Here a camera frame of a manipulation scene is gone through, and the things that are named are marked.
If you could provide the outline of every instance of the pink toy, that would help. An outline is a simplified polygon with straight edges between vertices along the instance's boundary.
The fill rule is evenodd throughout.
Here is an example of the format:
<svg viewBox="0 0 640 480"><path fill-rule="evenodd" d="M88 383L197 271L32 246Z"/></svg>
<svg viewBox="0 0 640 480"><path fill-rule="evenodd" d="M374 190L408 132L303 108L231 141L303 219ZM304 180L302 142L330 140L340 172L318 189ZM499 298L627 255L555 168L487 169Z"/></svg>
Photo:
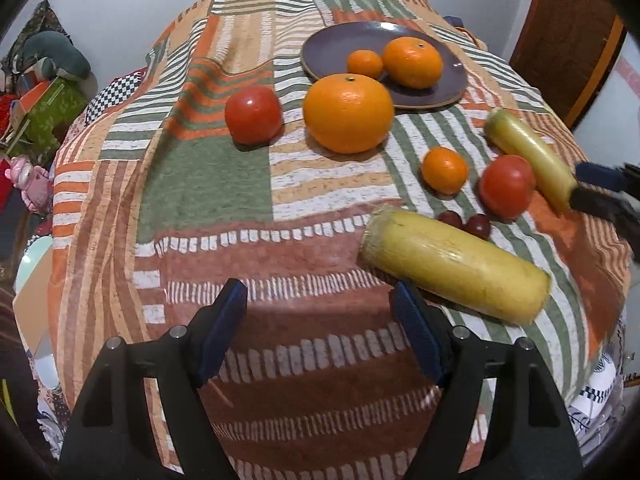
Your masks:
<svg viewBox="0 0 640 480"><path fill-rule="evenodd" d="M22 200L29 211L41 215L49 212L52 191L49 172L40 166L34 166L23 155L14 156L9 166L8 170L4 170L4 176L22 191Z"/></svg>

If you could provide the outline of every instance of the striped tablecloth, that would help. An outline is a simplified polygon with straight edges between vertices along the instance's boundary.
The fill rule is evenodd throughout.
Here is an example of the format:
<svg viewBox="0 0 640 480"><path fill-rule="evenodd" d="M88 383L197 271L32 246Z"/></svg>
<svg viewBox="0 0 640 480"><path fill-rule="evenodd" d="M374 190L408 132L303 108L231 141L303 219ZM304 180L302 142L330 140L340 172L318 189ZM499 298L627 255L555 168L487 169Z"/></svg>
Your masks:
<svg viewBox="0 0 640 480"><path fill-rule="evenodd" d="M300 48L315 31L352 20L438 38L462 60L468 88L441 112L396 115L380 149L336 156L305 135L301 106L312 82ZM271 146L241 152L223 108L249 84L275 90L286 128ZM539 92L426 0L196 2L148 54L135 94L58 153L49 301L69 403L105 338L156 338L187 323L234 276L249 289L248 315L202 400L241 478L401 475L440 394L389 314L390 285L358 266L358 243L381 203L428 216L479 212L472 186L497 155L481 135L496 106L527 121L569 164L584 160ZM454 200L432 196L418 176L434 146L469 164ZM569 403L622 307L628 246L597 219L558 218L540 195L517 221L495 223L492 242L552 275L546 309L519 327L443 307L483 338L530 336ZM162 459L177 468L151 381L148 394ZM489 383L465 466L481 453L491 394Z"/></svg>

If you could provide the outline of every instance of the tangerine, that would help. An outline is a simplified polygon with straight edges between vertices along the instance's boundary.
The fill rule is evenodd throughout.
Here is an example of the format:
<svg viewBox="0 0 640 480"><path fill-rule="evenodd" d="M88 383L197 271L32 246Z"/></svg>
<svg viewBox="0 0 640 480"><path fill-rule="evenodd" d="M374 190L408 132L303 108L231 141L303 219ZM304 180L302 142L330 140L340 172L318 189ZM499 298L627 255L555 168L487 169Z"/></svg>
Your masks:
<svg viewBox="0 0 640 480"><path fill-rule="evenodd" d="M459 192L469 175L465 159L443 146L429 150L422 160L421 170L424 181L445 195Z"/></svg>
<svg viewBox="0 0 640 480"><path fill-rule="evenodd" d="M421 38L411 36L387 43L382 61L391 79L417 90L435 85L444 69L436 48Z"/></svg>
<svg viewBox="0 0 640 480"><path fill-rule="evenodd" d="M388 90L370 77L333 74L311 85L302 115L319 144L336 153L360 153L386 139L394 104Z"/></svg>
<svg viewBox="0 0 640 480"><path fill-rule="evenodd" d="M373 50L354 50L347 58L347 72L378 79L384 66L382 58Z"/></svg>

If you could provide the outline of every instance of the tomato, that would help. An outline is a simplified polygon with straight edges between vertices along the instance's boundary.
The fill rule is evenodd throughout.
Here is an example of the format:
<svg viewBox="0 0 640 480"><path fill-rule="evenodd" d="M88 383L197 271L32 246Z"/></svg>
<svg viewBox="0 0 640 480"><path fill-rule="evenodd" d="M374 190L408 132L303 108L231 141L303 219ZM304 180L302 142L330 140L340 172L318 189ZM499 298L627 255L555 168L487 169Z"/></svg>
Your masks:
<svg viewBox="0 0 640 480"><path fill-rule="evenodd" d="M282 129L282 106L271 88L247 86L226 101L225 122L235 142L264 144Z"/></svg>
<svg viewBox="0 0 640 480"><path fill-rule="evenodd" d="M536 177L521 156L501 155L480 177L480 200L489 211L504 220L514 220L529 207Z"/></svg>

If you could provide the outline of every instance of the yellow squash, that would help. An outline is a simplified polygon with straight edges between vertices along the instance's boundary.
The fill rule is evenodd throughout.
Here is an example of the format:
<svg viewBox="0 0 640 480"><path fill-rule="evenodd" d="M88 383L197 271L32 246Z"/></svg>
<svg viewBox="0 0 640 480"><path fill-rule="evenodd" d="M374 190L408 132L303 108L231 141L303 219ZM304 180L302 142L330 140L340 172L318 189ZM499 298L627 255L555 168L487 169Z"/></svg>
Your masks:
<svg viewBox="0 0 640 480"><path fill-rule="evenodd" d="M544 308L550 276L467 232L389 205L371 215L362 237L365 261L446 300L515 324Z"/></svg>
<svg viewBox="0 0 640 480"><path fill-rule="evenodd" d="M484 123L484 136L505 153L526 159L536 174L536 185L551 206L562 213L578 185L573 171L529 126L503 108L494 108Z"/></svg>

